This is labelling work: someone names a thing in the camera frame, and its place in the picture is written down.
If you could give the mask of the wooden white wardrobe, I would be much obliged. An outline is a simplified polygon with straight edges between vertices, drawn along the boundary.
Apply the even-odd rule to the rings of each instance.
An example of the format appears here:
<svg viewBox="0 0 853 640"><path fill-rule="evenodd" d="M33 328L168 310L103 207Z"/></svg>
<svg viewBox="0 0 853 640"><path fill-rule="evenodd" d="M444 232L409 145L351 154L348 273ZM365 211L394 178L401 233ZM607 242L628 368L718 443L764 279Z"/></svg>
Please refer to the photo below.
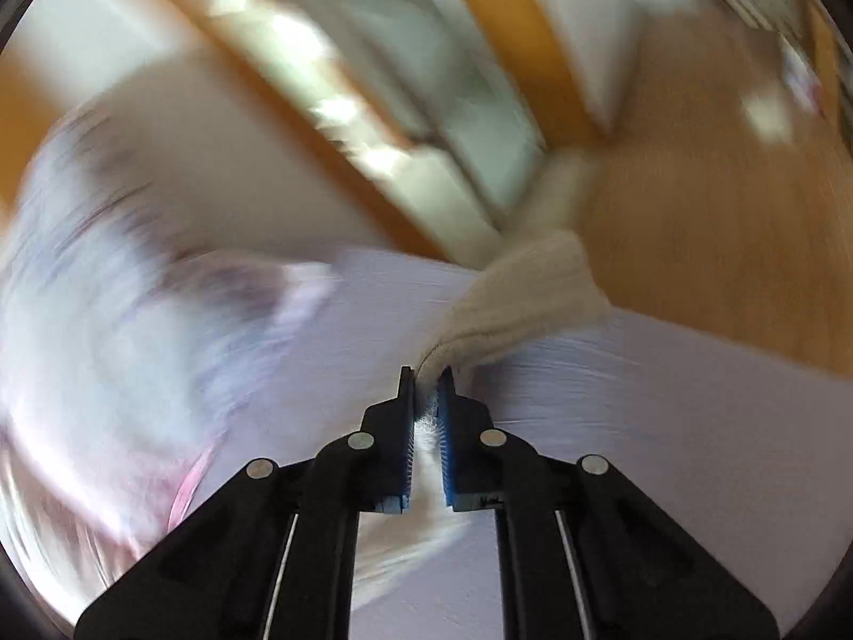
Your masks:
<svg viewBox="0 0 853 640"><path fill-rule="evenodd" d="M396 243L467 266L496 253L551 162L583 172L659 19L746 42L768 136L790 100L851 133L847 0L171 2L308 127Z"/></svg>

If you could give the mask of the lavender bed sheet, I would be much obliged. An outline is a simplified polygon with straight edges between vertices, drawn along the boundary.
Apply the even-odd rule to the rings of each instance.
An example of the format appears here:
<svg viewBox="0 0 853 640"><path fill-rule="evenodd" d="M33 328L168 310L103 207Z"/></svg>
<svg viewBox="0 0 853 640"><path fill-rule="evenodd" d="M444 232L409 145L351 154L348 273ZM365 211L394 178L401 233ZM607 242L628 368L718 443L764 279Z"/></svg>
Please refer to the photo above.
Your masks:
<svg viewBox="0 0 853 640"><path fill-rule="evenodd" d="M377 250L339 285L233 422L198 493L248 461L292 464L395 394L473 273ZM535 342L477 370L470 396L548 457L605 457L789 630L851 542L851 385L648 316Z"/></svg>

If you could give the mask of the pink tree-print pillow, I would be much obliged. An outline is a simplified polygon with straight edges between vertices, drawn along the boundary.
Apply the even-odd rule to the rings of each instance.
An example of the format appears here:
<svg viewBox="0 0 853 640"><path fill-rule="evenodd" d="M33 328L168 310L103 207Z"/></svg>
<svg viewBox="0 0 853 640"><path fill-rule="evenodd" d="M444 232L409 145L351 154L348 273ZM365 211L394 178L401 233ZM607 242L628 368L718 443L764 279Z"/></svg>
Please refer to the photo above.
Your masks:
<svg viewBox="0 0 853 640"><path fill-rule="evenodd" d="M51 130L2 244L2 542L53 613L78 620L182 522L335 283L208 247L105 108Z"/></svg>

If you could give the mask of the cream cable-knit sweater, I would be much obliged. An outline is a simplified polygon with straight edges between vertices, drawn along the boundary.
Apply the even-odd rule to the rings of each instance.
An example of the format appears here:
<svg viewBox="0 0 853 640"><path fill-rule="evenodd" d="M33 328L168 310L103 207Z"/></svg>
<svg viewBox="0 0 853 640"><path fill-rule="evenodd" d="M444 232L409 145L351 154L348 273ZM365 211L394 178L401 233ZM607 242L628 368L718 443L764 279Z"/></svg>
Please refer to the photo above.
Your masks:
<svg viewBox="0 0 853 640"><path fill-rule="evenodd" d="M445 506L435 383L451 369L467 386L473 371L527 342L596 325L610 315L574 232L601 167L600 152L564 149L544 162L510 217L496 259L442 318L415 367L414 493L399 517L370 516L359 530L353 607L389 594L408 573L454 545L469 522Z"/></svg>

